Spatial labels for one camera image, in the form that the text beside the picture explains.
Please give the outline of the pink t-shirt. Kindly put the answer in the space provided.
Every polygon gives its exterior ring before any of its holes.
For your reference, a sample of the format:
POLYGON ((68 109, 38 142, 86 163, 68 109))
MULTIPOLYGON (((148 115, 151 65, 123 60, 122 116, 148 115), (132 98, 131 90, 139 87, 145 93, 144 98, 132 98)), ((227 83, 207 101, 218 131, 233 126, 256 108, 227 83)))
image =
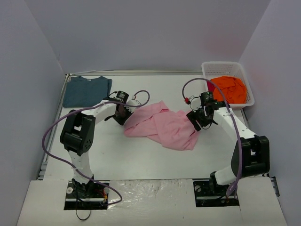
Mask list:
POLYGON ((193 150, 199 136, 186 112, 171 111, 163 101, 136 109, 125 123, 124 134, 146 137, 178 151, 193 150))

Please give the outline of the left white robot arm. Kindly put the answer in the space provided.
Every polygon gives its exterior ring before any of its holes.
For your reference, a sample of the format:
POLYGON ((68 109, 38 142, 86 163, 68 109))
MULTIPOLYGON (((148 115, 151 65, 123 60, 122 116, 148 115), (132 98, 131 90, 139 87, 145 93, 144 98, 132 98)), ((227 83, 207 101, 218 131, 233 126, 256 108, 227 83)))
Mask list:
POLYGON ((80 198, 92 198, 102 186, 94 182, 90 168, 89 150, 94 141, 95 126, 113 118, 119 125, 124 125, 140 102, 136 96, 129 97, 124 91, 104 98, 91 109, 74 113, 66 118, 60 143, 68 152, 73 169, 73 194, 80 198))

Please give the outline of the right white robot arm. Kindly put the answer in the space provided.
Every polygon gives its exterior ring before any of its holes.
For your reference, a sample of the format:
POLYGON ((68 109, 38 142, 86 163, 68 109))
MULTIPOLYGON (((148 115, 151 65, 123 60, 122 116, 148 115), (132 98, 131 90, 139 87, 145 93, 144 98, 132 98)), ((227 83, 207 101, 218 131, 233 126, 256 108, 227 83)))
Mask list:
POLYGON ((233 112, 225 101, 214 99, 212 92, 185 98, 191 108, 187 118, 196 131, 219 125, 235 142, 229 166, 212 172, 209 190, 213 194, 233 193, 241 178, 268 173, 270 170, 269 140, 252 132, 233 112))

